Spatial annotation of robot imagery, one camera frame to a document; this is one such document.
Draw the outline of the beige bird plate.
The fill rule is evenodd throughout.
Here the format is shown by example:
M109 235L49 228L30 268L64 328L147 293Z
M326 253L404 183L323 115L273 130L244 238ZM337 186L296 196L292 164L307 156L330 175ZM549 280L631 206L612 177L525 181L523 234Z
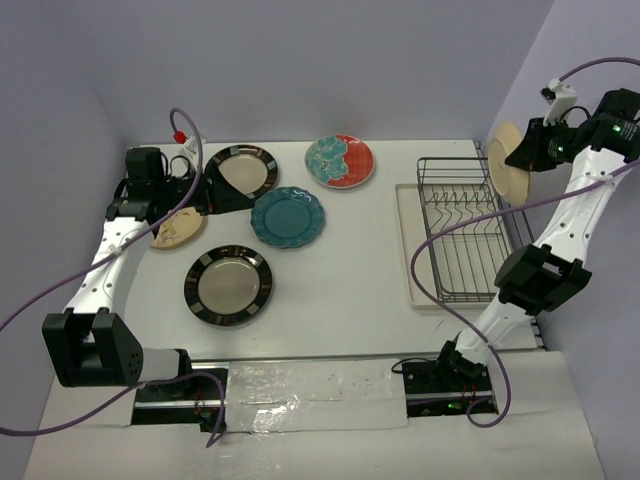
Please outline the beige bird plate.
M506 159L522 141L518 127L512 122L497 126L487 148L489 175L495 191L512 206L524 205L530 187L530 174L506 164Z
M193 240L204 228L206 217L194 207L183 208L162 223L151 243L156 250L171 250Z

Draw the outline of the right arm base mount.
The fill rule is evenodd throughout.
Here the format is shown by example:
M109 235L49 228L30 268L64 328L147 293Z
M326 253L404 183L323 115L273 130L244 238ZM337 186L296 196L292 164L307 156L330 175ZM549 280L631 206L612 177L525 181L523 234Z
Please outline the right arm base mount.
M487 368L476 377L441 366L436 360L405 358L391 366L403 381L409 418L497 414Z

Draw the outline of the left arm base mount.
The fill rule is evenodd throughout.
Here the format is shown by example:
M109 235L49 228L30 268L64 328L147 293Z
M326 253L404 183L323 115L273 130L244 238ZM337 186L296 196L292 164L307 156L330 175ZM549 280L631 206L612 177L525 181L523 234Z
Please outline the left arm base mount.
M220 411L217 384L198 376L171 385L149 385L136 392L132 425L197 425L213 433Z

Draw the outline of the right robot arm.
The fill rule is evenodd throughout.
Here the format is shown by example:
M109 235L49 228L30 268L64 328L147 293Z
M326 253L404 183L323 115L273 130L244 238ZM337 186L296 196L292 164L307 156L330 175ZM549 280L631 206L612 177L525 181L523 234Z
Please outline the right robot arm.
M593 232L620 181L639 160L638 93L620 88L604 94L577 127L560 120L530 120L524 139L506 163L528 172L572 166L562 199L533 243L512 253L497 273L497 294L474 324L443 346L436 383L459 389L481 374L489 349L516 326L551 312L586 287L585 267Z

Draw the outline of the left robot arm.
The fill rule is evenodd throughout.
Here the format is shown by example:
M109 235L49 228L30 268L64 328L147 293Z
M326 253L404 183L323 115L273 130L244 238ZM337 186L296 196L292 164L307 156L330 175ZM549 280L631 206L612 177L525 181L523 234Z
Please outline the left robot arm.
M257 198L231 184L213 161L173 177L157 147L125 156L126 175L108 206L102 241L77 293L42 333L59 383L67 388L137 386L159 381L173 398L188 396L196 375L183 349L146 349L127 327L124 308L142 257L160 226L192 207L200 215L250 209Z

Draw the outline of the teal scalloped plate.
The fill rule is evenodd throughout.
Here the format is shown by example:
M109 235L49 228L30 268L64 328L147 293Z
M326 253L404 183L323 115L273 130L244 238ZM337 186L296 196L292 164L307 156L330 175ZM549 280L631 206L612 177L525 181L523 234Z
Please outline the teal scalloped plate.
M265 193L251 210L250 225L264 244L297 249L311 243L322 231L325 211L319 199L296 186Z

